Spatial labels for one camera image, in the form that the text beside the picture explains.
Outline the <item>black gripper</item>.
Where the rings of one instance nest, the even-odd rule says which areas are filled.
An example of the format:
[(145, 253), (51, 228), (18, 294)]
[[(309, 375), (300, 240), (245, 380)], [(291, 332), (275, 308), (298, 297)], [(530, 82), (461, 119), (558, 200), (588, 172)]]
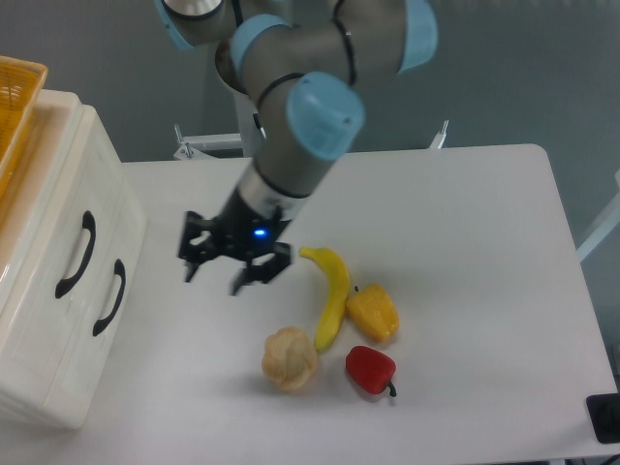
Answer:
[(190, 283), (201, 265), (225, 256), (245, 262), (232, 281), (231, 295), (255, 282), (270, 283), (292, 263), (292, 246), (277, 241), (289, 223), (280, 205), (258, 213), (238, 188), (212, 219), (187, 211), (177, 254), (186, 266), (184, 282)]

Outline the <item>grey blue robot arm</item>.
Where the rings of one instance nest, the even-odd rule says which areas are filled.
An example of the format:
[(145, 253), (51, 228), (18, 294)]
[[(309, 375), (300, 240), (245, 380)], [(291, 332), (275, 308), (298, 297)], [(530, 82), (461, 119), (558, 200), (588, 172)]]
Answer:
[(271, 1), (160, 1), (180, 48), (227, 41), (235, 83), (264, 140), (221, 212), (187, 214), (178, 256), (189, 275), (219, 257), (240, 261), (232, 289), (266, 284), (291, 263), (280, 237), (365, 121), (356, 87), (428, 62), (439, 39), (427, 1), (336, 1), (330, 19), (297, 27)]

